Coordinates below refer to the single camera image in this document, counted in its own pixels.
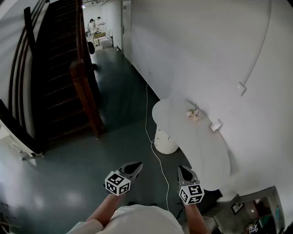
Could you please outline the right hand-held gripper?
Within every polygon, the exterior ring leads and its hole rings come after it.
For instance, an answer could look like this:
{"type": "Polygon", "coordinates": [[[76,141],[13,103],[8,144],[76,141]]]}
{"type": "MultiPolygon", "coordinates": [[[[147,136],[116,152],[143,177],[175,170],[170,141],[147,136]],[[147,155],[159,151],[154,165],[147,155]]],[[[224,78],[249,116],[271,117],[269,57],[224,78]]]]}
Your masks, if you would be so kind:
{"type": "Polygon", "coordinates": [[[184,205],[200,203],[204,197],[204,189],[201,187],[197,174],[189,167],[178,167],[179,197],[184,205]]]}

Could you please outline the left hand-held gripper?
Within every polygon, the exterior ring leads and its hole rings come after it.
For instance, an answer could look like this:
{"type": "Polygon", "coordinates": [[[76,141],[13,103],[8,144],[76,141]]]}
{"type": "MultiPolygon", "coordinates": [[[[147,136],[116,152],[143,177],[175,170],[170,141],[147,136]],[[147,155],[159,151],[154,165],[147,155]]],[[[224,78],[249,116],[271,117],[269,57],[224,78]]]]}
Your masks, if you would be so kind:
{"type": "Polygon", "coordinates": [[[105,178],[105,188],[109,193],[120,196],[130,190],[134,180],[142,170],[142,162],[129,162],[116,171],[111,171],[105,178]]]}

